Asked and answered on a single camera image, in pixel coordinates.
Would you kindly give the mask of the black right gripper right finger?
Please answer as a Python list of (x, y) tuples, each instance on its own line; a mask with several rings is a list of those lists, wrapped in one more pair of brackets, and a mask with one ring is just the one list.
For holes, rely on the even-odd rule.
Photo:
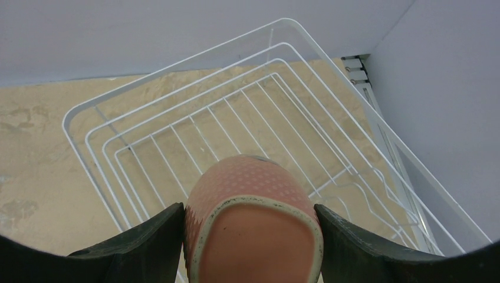
[(499, 242), (444, 257), (399, 245), (314, 206), (324, 238), (324, 282), (499, 282)]

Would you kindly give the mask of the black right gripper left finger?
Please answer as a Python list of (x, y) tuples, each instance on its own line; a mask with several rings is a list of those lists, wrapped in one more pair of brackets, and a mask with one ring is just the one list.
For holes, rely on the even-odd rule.
[(108, 240), (59, 256), (1, 237), (1, 282), (175, 282), (185, 210), (174, 203)]

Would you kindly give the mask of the pink floral mug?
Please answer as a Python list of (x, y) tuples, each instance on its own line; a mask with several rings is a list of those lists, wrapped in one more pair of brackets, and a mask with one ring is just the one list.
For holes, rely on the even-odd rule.
[(296, 178), (261, 156), (212, 165), (186, 205), (190, 282), (317, 282), (324, 240), (314, 205)]

